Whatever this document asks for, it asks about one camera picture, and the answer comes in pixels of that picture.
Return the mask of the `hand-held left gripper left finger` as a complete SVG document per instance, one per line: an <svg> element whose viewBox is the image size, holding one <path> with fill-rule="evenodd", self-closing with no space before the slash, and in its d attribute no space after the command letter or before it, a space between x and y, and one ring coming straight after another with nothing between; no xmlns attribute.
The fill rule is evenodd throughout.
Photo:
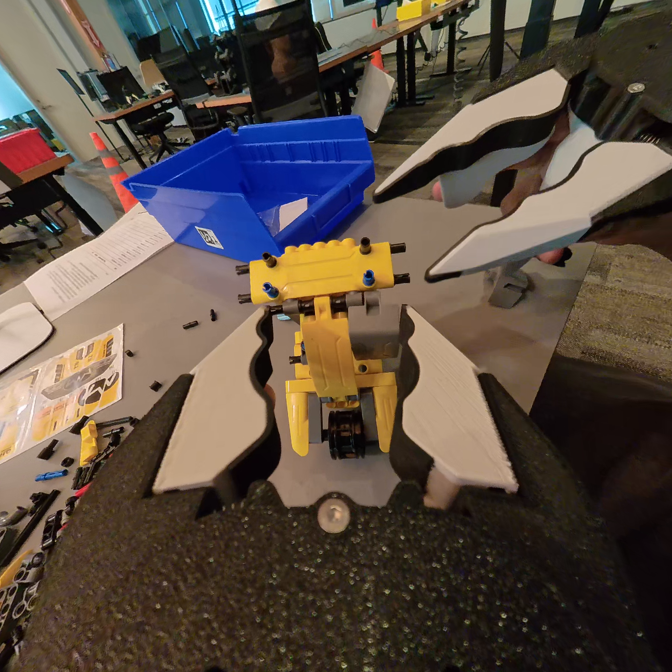
<svg viewBox="0 0 672 672"><path fill-rule="evenodd" d="M260 308L191 372L152 493L213 490L223 504L268 479L281 457L274 402L272 314Z"/></svg>

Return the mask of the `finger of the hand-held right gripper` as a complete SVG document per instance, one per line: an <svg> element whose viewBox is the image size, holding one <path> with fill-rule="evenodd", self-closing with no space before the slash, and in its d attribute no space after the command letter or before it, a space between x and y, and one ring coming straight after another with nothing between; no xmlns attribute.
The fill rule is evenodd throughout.
<svg viewBox="0 0 672 672"><path fill-rule="evenodd" d="M569 82L550 69L466 105L376 188L374 202L438 178L445 205L466 204L498 172L547 143L569 90Z"/></svg>
<svg viewBox="0 0 672 672"><path fill-rule="evenodd" d="M571 245L594 217L670 170L671 154L651 142L595 145L564 180L458 240L427 268L425 281L457 278Z"/></svg>

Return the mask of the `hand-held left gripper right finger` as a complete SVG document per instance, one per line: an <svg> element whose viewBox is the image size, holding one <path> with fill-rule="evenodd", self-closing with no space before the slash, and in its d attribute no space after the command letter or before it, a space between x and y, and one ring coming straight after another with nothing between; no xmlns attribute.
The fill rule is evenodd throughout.
<svg viewBox="0 0 672 672"><path fill-rule="evenodd" d="M400 309L397 403L390 463L430 509L461 490L514 495L519 484L480 370L415 308Z"/></svg>

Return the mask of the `grey curved brick panel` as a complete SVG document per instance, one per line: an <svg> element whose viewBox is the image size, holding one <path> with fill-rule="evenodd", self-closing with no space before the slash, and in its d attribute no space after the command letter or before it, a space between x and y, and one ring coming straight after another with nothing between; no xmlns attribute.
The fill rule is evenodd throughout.
<svg viewBox="0 0 672 672"><path fill-rule="evenodd" d="M397 357L401 306L381 302L378 290L348 292L345 298L354 359Z"/></svg>

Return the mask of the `yellow toy brick vehicle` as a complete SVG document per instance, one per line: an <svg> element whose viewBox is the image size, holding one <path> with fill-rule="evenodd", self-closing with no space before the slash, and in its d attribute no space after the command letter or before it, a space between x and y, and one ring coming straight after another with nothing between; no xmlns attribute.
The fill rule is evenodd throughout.
<svg viewBox="0 0 672 672"><path fill-rule="evenodd" d="M298 324L293 355L295 378L286 381L293 450L306 456L327 442L334 460L364 458L367 449L389 453L397 403L396 376L384 362L356 360L348 329L348 292L386 290L410 282L394 273L392 256L406 245L372 243L367 237L287 247L236 267L249 276L241 305L266 305Z"/></svg>

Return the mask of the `white flat panel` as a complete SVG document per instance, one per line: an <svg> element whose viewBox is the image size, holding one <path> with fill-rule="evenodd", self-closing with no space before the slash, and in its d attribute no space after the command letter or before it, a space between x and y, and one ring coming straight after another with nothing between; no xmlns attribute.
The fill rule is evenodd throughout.
<svg viewBox="0 0 672 672"><path fill-rule="evenodd" d="M373 63L367 63L359 82L351 115L359 116L367 130L377 133L384 113L391 103L396 84L394 77Z"/></svg>

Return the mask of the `yellow curved brick piece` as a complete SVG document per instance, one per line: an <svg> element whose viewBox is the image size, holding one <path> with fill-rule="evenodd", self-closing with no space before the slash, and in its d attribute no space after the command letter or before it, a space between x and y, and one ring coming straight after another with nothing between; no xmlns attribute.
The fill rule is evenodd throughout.
<svg viewBox="0 0 672 672"><path fill-rule="evenodd" d="M88 420L80 430L80 467L88 466L98 455L97 425L92 419Z"/></svg>

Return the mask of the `yellow sticker sheet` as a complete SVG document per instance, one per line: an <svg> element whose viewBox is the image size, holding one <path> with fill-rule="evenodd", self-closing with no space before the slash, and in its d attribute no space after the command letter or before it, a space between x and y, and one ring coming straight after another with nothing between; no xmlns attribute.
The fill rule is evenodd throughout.
<svg viewBox="0 0 672 672"><path fill-rule="evenodd" d="M1 462L122 398L124 325L1 383Z"/></svg>

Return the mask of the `person's dark clothing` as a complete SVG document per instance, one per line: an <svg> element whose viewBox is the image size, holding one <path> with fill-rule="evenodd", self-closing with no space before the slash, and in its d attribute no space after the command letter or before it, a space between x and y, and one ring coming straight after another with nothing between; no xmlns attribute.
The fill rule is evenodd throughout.
<svg viewBox="0 0 672 672"><path fill-rule="evenodd" d="M645 632L670 671L671 383L553 355L530 416L620 547Z"/></svg>

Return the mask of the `pile of small brick pins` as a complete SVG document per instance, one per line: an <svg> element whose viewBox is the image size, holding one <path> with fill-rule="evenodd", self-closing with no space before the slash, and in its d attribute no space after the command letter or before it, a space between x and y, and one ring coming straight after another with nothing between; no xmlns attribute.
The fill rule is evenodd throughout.
<svg viewBox="0 0 672 672"><path fill-rule="evenodd" d="M87 465L78 468L73 481L74 493L66 500L63 509L56 510L45 519L38 551L28 550L21 556L14 556L1 574L1 670L20 654L49 553L63 535L90 482L123 440L125 429L120 425L113 426L108 421L96 425L96 428L107 429L104 433L104 437L109 439L107 447Z"/></svg>

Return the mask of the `printed paper sheet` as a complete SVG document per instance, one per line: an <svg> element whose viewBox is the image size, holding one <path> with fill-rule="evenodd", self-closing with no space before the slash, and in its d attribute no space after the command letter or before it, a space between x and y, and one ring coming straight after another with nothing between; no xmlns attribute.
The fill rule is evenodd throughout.
<svg viewBox="0 0 672 672"><path fill-rule="evenodd" d="M172 243L139 204L103 234L45 265L23 284L46 318L54 321Z"/></svg>

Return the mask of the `blue plastic storage bin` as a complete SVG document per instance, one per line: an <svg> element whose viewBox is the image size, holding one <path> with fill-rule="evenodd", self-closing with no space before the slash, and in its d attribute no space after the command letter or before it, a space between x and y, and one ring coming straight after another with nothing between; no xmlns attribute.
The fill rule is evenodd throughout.
<svg viewBox="0 0 672 672"><path fill-rule="evenodd" d="M331 239L374 179L347 115L221 130L123 185L176 243L248 262Z"/></svg>

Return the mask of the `white book stand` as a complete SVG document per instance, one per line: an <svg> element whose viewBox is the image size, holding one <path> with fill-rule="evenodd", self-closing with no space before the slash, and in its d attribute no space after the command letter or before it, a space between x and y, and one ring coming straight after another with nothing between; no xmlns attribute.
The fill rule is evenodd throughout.
<svg viewBox="0 0 672 672"><path fill-rule="evenodd" d="M55 333L42 311L24 302L1 313L1 374L40 348Z"/></svg>

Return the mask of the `wooden office desk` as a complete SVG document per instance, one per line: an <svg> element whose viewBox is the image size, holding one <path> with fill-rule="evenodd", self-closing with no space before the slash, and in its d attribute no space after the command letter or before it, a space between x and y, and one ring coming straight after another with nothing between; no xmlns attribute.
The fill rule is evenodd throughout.
<svg viewBox="0 0 672 672"><path fill-rule="evenodd" d="M27 216L37 216L46 208L62 202L91 235L102 234L103 228L55 179L56 175L63 175L65 167L73 161L72 156L65 154L18 174L1 164L1 199L9 202L1 203L1 228L14 225Z"/></svg>

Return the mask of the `black office stool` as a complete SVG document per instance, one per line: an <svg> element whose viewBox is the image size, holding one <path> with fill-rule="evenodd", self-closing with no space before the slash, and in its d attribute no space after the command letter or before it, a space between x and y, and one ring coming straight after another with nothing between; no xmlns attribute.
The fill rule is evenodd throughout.
<svg viewBox="0 0 672 672"><path fill-rule="evenodd" d="M165 132L174 120L174 115L170 112L163 112L155 117L135 124L130 124L130 129L138 137L150 139L157 137L159 139L159 146L155 149L149 158L151 164L160 161L164 155L173 155L178 149L167 138Z"/></svg>

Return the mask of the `red storage bin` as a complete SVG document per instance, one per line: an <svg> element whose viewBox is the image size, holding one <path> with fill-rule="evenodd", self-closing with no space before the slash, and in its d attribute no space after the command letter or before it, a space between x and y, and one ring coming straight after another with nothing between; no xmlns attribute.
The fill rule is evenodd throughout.
<svg viewBox="0 0 672 672"><path fill-rule="evenodd" d="M16 174L55 158L55 152L37 128L1 136L1 163Z"/></svg>

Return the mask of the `grey plastic bracket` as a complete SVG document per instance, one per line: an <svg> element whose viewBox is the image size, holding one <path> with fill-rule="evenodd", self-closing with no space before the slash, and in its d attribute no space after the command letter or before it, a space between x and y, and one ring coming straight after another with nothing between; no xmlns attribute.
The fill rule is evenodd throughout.
<svg viewBox="0 0 672 672"><path fill-rule="evenodd" d="M509 261L485 273L484 283L491 285L488 303L493 307L512 308L530 288L530 278L522 267L530 259Z"/></svg>

